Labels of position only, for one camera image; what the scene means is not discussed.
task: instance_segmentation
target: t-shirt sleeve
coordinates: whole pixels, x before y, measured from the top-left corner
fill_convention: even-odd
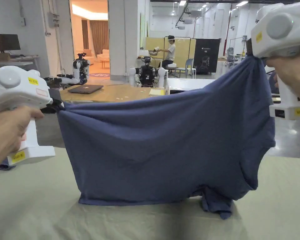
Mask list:
[[[174,45],[171,45],[169,48],[168,48],[168,50],[169,50],[169,52],[173,52],[174,51],[174,49],[176,48],[176,46],[174,46]]]

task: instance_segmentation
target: blue t-shirt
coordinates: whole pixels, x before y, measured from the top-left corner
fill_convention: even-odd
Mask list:
[[[269,82],[246,59],[203,89],[124,103],[66,104],[58,113],[79,202],[171,203],[202,195],[205,211],[231,215],[258,186],[274,142]]]

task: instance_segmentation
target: sofa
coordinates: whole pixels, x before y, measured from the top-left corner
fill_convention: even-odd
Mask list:
[[[84,57],[84,59],[89,60],[90,65],[93,65],[94,62],[96,61],[95,54],[92,52],[91,49],[76,49],[75,50],[76,58],[78,57],[78,55],[77,55],[78,53],[86,53],[86,56]]]
[[[97,61],[106,61],[109,62],[109,50],[108,49],[102,49],[102,54],[97,54]]]

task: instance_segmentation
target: white t-shirt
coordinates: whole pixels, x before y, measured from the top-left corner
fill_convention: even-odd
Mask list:
[[[174,60],[175,51],[176,51],[176,45],[175,44],[170,45],[170,47],[168,48],[168,50],[169,50],[169,52],[168,52],[168,55],[166,57],[166,60],[173,61]]]

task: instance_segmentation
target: laptop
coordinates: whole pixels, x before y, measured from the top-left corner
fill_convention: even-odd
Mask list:
[[[72,89],[69,89],[68,92],[70,93],[84,93],[84,94],[91,94],[99,89],[103,88],[103,85],[81,85]]]

